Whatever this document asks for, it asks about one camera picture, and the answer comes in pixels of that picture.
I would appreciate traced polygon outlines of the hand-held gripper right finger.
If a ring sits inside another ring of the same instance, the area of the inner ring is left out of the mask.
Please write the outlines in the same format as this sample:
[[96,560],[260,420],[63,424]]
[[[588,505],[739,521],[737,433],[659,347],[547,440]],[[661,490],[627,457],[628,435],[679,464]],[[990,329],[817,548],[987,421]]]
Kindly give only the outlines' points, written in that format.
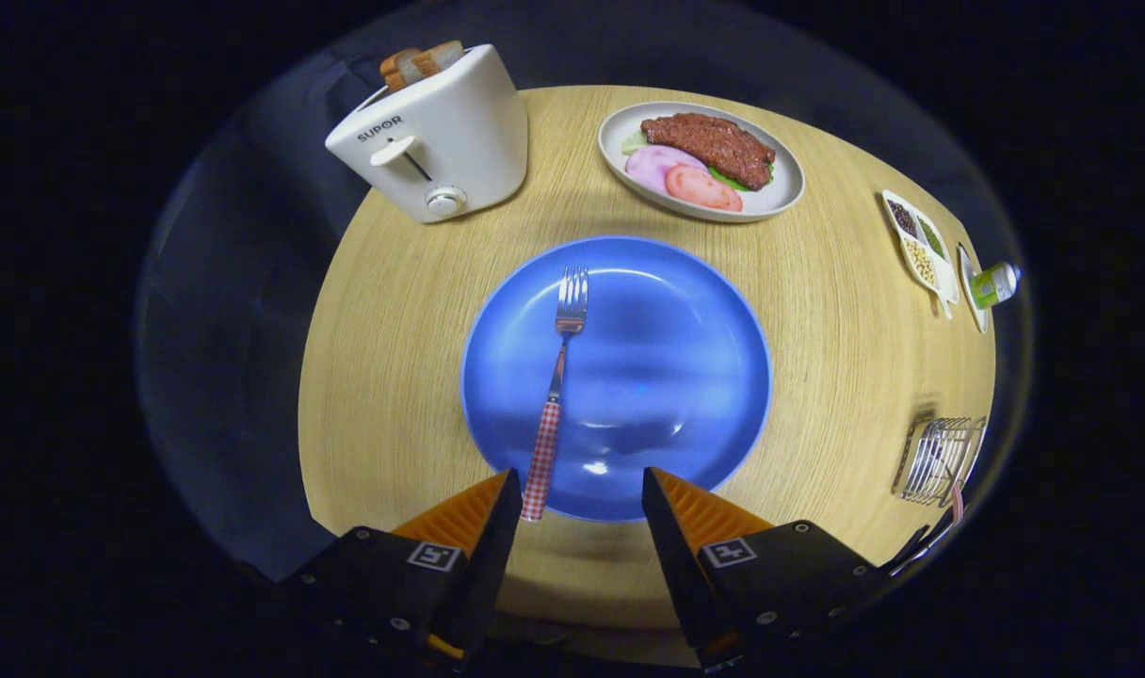
[[685,642],[706,672],[769,672],[874,602],[890,570],[806,520],[772,525],[649,467],[642,507]]

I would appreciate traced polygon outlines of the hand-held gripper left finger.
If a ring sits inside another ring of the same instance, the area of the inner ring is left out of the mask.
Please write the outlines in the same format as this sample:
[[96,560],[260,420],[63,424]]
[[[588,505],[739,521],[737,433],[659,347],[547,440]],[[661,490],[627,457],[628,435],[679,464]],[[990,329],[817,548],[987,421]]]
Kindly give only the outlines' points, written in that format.
[[493,622],[523,506],[507,470],[390,531],[349,529],[271,591],[364,645],[379,672],[461,672]]

